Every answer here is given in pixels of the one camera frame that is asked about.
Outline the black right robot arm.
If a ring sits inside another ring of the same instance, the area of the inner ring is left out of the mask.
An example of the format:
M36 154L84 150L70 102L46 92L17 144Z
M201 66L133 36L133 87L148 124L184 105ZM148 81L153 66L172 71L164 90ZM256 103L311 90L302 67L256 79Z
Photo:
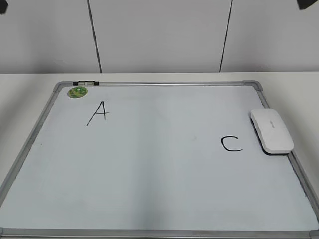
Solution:
M315 4L318 0L297 0L299 10L307 9Z

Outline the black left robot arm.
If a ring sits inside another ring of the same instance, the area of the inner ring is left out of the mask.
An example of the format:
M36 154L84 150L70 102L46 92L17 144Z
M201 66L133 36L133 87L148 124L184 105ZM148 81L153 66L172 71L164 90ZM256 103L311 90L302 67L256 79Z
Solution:
M7 0L0 0L0 15L5 14L8 7Z

